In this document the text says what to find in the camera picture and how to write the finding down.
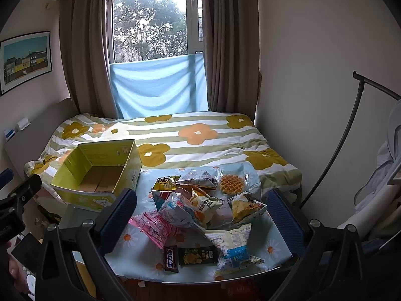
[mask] daisy tablecloth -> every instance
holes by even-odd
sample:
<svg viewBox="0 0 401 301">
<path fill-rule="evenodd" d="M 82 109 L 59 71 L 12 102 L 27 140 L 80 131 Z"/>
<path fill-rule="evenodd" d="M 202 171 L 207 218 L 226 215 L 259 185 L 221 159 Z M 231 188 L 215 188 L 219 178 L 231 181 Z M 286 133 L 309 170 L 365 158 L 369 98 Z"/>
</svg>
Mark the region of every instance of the daisy tablecloth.
<svg viewBox="0 0 401 301">
<path fill-rule="evenodd" d="M 241 166 L 246 173 L 249 173 L 251 184 L 259 181 L 258 175 L 248 162 L 220 165 L 223 170 L 227 171 L 236 171 Z M 149 195 L 156 179 L 167 175 L 180 175 L 180 172 L 180 169 L 143 170 L 136 186 L 138 203 L 133 215 L 156 210 L 152 195 Z M 211 243 L 197 231 L 180 228 L 178 233 L 170 238 L 167 245 L 191 248 L 209 246 Z M 291 257 L 291 252 L 267 212 L 252 222 L 247 250 L 249 254 L 262 258 L 265 262 L 226 275 L 223 278 L 224 280 L 242 278 L 272 270 Z M 78 253 L 75 257 L 79 261 L 82 260 Z M 213 282 L 213 275 L 216 271 L 216 264 L 179 266 L 179 273 L 164 271 L 163 251 L 147 235 L 131 224 L 125 228 L 114 251 L 106 255 L 106 260 L 116 275 L 156 282 L 184 284 Z"/>
</svg>

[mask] tree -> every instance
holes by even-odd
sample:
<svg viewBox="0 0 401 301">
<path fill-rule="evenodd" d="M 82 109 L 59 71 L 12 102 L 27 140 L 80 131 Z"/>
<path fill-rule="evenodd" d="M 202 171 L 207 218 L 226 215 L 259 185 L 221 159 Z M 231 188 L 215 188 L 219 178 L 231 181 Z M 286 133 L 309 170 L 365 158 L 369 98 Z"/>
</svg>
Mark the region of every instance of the tree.
<svg viewBox="0 0 401 301">
<path fill-rule="evenodd" d="M 114 0 L 116 62 L 187 54 L 186 15 L 172 0 Z"/>
</svg>

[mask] striped comforter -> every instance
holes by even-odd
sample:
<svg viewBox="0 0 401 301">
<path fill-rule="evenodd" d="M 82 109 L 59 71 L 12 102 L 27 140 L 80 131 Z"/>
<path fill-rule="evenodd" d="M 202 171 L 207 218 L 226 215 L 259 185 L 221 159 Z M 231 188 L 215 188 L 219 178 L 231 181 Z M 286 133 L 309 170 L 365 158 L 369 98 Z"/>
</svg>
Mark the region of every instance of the striped comforter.
<svg viewBox="0 0 401 301">
<path fill-rule="evenodd" d="M 272 150 L 252 121 L 238 113 L 195 112 L 125 120 L 80 114 L 64 121 L 38 160 L 25 165 L 29 175 L 50 183 L 68 154 L 80 143 L 135 139 L 146 169 L 175 169 L 249 161 L 262 182 L 271 188 L 297 189 L 301 172 Z"/>
</svg>

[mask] bed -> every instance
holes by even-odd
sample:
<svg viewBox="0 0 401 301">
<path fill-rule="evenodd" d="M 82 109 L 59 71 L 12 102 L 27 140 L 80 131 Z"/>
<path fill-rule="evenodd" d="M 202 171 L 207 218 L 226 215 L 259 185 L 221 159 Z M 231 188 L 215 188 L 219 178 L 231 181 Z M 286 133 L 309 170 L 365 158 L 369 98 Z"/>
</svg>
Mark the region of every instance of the bed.
<svg viewBox="0 0 401 301">
<path fill-rule="evenodd" d="M 18 132 L 6 144 L 6 151 L 21 177 L 41 176 L 45 191 L 37 202 L 62 215 L 66 205 L 50 187 L 59 166 L 80 143 L 116 139 L 136 140 L 142 171 L 249 161 L 262 182 L 262 194 L 278 188 L 292 201 L 296 196 L 291 191 L 302 180 L 301 172 L 270 148 L 247 116 L 238 113 L 208 111 L 112 120 L 77 114 L 66 99 Z"/>
</svg>

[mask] person's hand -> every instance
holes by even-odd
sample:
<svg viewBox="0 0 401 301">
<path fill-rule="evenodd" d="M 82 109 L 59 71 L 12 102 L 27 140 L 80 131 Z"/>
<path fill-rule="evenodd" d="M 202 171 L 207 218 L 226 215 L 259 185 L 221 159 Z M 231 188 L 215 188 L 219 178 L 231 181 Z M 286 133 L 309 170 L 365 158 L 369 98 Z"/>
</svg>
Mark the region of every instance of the person's hand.
<svg viewBox="0 0 401 301">
<path fill-rule="evenodd" d="M 11 242 L 7 242 L 6 247 L 9 248 L 11 247 Z M 28 284 L 27 281 L 24 277 L 24 274 L 20 270 L 18 266 L 18 261 L 15 259 L 12 255 L 10 255 L 10 260 L 9 260 L 9 272 L 11 276 L 14 278 L 14 287 L 17 289 L 18 292 L 22 293 L 28 293 Z"/>
</svg>

